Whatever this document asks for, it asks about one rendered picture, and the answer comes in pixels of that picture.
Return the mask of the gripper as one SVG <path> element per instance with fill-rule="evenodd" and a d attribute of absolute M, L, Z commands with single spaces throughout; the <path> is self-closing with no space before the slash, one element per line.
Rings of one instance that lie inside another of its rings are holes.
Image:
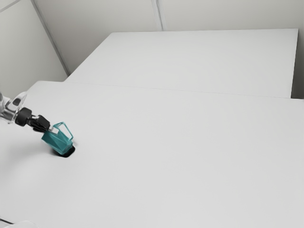
<path fill-rule="evenodd" d="M 33 131 L 39 133 L 58 133 L 59 131 L 56 130 L 53 126 L 51 126 L 50 122 L 45 117 L 41 115 L 33 115 L 32 111 L 26 107 L 23 107 L 19 110 L 15 118 L 15 123 L 22 127 L 24 127 L 25 125 L 29 125 L 33 129 Z"/>

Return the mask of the teal faceted mug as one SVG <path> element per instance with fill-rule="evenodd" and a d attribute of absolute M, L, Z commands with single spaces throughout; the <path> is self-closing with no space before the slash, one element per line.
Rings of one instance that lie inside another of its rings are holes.
<path fill-rule="evenodd" d="M 72 141 L 73 138 L 74 136 L 65 122 L 60 122 L 46 131 L 41 139 L 48 144 L 58 156 L 69 157 L 75 151 Z"/>

